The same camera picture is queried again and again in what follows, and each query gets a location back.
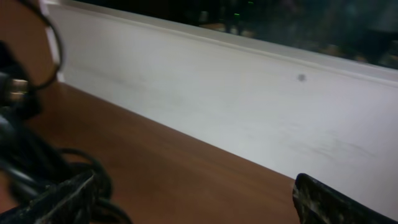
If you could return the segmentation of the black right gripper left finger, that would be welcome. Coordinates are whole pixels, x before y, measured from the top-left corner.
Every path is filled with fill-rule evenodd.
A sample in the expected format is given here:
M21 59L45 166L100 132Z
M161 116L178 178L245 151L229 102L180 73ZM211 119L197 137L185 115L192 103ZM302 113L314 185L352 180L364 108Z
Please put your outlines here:
M1 224L89 224L98 198L94 172L79 174L1 214Z

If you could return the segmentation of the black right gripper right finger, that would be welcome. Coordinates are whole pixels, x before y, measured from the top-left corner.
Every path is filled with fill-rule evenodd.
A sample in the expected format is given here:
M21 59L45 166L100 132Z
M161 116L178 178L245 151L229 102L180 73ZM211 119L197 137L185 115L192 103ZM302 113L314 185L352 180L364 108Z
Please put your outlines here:
M292 199L300 224L397 224L304 173L295 179Z

